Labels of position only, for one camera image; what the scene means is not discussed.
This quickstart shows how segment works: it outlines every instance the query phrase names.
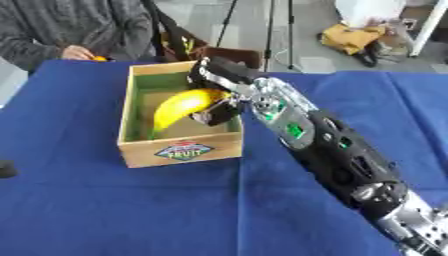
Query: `robotic arm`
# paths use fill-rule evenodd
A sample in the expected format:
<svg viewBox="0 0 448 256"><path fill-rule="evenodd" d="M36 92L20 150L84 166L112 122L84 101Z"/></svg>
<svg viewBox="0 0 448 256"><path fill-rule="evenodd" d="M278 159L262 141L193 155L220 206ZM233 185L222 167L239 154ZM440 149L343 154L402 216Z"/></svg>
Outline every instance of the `robotic arm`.
<svg viewBox="0 0 448 256"><path fill-rule="evenodd" d="M193 119L215 125L249 105L291 155L345 206L358 211L406 256L448 256L448 209L435 209L401 181L353 129L320 110L290 84L224 59L204 58L189 75L193 87L232 97Z"/></svg>

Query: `floor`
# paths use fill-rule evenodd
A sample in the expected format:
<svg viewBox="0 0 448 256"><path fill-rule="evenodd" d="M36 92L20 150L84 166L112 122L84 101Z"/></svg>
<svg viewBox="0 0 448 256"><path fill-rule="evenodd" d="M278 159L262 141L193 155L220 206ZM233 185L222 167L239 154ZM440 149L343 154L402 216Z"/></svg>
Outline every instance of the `floor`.
<svg viewBox="0 0 448 256"><path fill-rule="evenodd" d="M155 0L167 14L200 38L216 43L222 21L231 0ZM270 71L291 72L287 63L287 1L277 0L272 50L278 61L271 61ZM238 0L223 47L264 51L270 0ZM443 63L445 44L428 44L417 59L399 64L380 64L375 69L361 66L356 60L320 45L315 35L338 21L332 0L294 0L294 62L305 73L332 73L338 70L387 70L399 72L448 73ZM0 58L0 107L26 81L25 72Z"/></svg>

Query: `person's hand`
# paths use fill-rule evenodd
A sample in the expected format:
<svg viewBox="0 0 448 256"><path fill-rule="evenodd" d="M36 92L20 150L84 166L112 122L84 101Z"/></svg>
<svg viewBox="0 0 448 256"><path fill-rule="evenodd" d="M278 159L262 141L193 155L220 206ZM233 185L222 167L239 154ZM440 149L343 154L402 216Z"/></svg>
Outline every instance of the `person's hand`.
<svg viewBox="0 0 448 256"><path fill-rule="evenodd" d="M95 56L86 48L78 45L70 45L62 52L62 59L65 60L91 60Z"/></svg>

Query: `sleeve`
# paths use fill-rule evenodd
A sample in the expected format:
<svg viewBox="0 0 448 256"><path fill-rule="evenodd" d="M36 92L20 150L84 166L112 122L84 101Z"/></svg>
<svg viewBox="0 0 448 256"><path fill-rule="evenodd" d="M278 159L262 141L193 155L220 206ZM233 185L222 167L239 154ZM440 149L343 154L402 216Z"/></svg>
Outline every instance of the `sleeve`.
<svg viewBox="0 0 448 256"><path fill-rule="evenodd" d="M151 16L140 0L111 0L114 18L123 30L115 48L125 51L130 60L148 54L153 36Z"/></svg>
<svg viewBox="0 0 448 256"><path fill-rule="evenodd" d="M0 4L0 56L26 71L36 70L48 59L59 58L62 49L33 43L12 12Z"/></svg>

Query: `wooden box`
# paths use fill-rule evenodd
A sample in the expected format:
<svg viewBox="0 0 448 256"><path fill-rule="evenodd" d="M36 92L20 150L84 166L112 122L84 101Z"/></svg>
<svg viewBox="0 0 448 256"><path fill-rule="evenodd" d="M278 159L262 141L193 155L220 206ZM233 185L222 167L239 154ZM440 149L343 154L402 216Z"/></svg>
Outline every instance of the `wooden box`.
<svg viewBox="0 0 448 256"><path fill-rule="evenodd" d="M118 147L130 168L240 157L243 125L239 117L215 127L189 117L156 139L153 115L160 103L187 89L187 74L195 62L132 66L123 108Z"/></svg>

